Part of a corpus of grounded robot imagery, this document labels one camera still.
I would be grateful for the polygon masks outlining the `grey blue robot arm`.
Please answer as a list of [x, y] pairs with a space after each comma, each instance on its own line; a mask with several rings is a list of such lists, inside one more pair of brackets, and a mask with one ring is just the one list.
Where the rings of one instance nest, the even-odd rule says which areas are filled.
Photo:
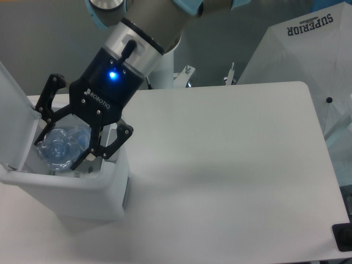
[[89, 6], [124, 7], [104, 46], [78, 80], [51, 74], [35, 109], [46, 126], [35, 140], [53, 171], [76, 169], [88, 158], [111, 158], [133, 134], [124, 107], [191, 20], [243, 6], [244, 1], [120, 1]]

